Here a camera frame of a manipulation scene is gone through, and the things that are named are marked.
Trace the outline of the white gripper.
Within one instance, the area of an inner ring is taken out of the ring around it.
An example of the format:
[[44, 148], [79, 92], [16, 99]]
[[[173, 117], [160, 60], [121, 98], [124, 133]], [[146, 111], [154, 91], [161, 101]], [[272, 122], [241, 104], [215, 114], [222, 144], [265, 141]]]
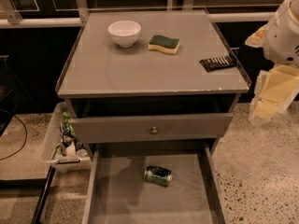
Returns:
[[245, 45], [261, 48], [267, 60], [276, 64], [257, 77], [249, 107], [249, 121], [263, 125], [284, 113], [299, 92], [299, 0], [285, 0], [269, 20], [250, 35]]

